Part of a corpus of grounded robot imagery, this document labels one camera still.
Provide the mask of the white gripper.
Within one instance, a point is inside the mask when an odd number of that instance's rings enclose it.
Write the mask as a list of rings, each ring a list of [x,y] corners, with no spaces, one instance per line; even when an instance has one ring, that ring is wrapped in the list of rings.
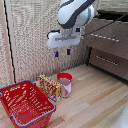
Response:
[[[57,48],[63,46],[77,45],[80,42],[81,34],[79,32],[74,32],[69,34],[68,31],[65,31],[64,34],[59,32],[50,32],[48,34],[47,45],[50,48]],[[55,57],[59,57],[59,51],[55,49]],[[71,55],[71,48],[67,49],[67,55]]]

